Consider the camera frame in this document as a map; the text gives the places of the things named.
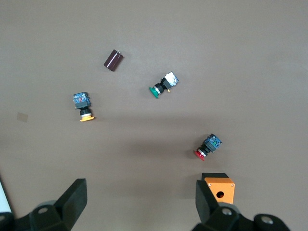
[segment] brown capacitor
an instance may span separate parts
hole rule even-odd
[[[121,52],[113,50],[104,63],[104,66],[111,71],[115,71],[116,67],[119,65],[120,61],[123,59]]]

